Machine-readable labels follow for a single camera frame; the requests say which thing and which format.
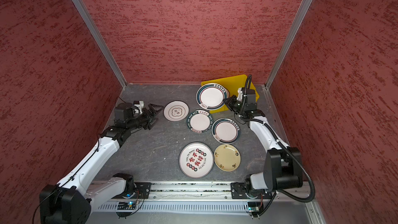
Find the white plate clover emblem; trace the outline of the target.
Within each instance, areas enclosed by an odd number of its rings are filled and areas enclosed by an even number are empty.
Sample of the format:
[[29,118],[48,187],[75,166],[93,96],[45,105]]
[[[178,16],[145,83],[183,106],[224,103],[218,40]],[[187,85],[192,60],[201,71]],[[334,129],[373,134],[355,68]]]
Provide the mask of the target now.
[[164,117],[170,122],[180,122],[188,116],[188,113],[189,107],[183,101],[172,101],[163,111]]

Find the green rim hao shi plate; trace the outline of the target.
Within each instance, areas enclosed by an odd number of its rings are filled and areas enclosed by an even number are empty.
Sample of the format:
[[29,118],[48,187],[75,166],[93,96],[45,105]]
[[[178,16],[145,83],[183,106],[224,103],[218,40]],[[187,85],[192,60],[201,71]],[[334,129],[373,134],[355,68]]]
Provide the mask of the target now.
[[212,115],[204,110],[195,110],[187,117],[188,129],[194,133],[209,131],[214,123]]

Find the cream yellow plate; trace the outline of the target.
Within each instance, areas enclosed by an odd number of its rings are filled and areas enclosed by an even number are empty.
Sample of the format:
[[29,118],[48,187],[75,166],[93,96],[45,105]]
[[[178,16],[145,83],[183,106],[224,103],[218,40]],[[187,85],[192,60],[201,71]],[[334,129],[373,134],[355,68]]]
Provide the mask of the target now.
[[222,171],[232,172],[239,167],[241,155],[236,147],[229,144],[222,144],[214,151],[214,162]]

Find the large white plate red characters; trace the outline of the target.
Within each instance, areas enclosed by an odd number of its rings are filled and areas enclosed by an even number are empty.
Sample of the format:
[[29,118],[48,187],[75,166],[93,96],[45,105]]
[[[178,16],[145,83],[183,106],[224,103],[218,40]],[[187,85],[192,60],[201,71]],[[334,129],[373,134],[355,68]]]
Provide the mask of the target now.
[[214,155],[207,145],[191,143],[180,152],[178,162],[185,176],[199,179],[208,175],[212,170]]

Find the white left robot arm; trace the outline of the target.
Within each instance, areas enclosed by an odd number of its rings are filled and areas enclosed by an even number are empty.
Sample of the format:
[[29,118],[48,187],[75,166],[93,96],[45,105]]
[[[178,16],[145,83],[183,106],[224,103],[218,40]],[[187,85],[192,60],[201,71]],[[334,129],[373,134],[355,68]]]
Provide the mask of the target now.
[[117,173],[108,182],[89,187],[105,163],[136,131],[151,130],[161,105],[144,105],[142,101],[120,103],[114,110],[114,123],[100,135],[96,145],[56,185],[47,185],[39,194],[42,224],[84,224],[91,213],[115,196],[138,198],[133,176]]

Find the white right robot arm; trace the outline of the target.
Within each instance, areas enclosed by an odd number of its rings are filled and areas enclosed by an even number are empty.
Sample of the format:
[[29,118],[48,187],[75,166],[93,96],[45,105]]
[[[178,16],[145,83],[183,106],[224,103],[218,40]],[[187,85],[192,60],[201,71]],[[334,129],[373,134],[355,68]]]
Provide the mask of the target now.
[[225,99],[224,103],[249,126],[266,151],[263,171],[246,179],[248,191],[274,192],[302,187],[303,171],[288,154],[290,152],[300,160],[299,150],[291,148],[269,125],[265,114],[257,108],[255,90],[242,87],[237,93],[237,96]]

